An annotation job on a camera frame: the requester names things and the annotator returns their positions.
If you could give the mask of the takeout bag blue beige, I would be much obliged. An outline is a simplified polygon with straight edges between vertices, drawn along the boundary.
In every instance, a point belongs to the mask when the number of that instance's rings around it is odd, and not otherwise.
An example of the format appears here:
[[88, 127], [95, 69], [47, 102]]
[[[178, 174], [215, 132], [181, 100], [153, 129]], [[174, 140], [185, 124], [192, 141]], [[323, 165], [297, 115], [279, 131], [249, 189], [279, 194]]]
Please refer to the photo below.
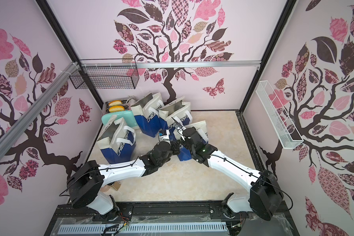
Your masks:
[[184, 100], [184, 96], [168, 103], [159, 109], [159, 121], [162, 130], [169, 130], [172, 135], [179, 125], [185, 126], [193, 121], [191, 103]]
[[198, 151], [208, 143], [206, 121], [200, 121], [184, 127], [178, 124], [173, 135], [179, 144], [180, 153], [177, 156], [180, 161], [194, 159], [199, 163], [203, 163], [204, 159], [198, 155]]
[[96, 144], [109, 164], [129, 162], [136, 147], [135, 129], [114, 115], [104, 125]]

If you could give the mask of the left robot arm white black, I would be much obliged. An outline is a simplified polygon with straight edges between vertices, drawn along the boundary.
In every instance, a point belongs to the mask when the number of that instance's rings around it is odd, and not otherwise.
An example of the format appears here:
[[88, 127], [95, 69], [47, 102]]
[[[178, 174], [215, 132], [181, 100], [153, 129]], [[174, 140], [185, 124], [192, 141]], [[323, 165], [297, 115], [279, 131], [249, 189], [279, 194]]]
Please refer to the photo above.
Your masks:
[[113, 197], [100, 192], [101, 188], [124, 179], [151, 175], [170, 161], [172, 155], [179, 153], [177, 142], [161, 141], [134, 161], [110, 165], [88, 161], [66, 182], [72, 207], [88, 207], [101, 215], [109, 213], [116, 208], [116, 204]]

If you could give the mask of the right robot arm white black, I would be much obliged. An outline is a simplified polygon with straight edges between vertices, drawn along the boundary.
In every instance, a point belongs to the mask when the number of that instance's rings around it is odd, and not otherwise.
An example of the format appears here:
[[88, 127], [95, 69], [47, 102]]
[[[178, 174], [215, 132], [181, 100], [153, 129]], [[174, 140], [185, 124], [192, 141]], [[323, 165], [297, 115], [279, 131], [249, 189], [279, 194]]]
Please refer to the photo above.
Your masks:
[[264, 170], [248, 168], [226, 156], [208, 143], [204, 134], [196, 128], [178, 128], [182, 145], [190, 151], [192, 159], [209, 168], [220, 171], [245, 190], [247, 195], [230, 193], [222, 201], [222, 212], [227, 218], [235, 218], [240, 212], [252, 212], [263, 220], [270, 221], [281, 205], [286, 192], [281, 190], [276, 176]]

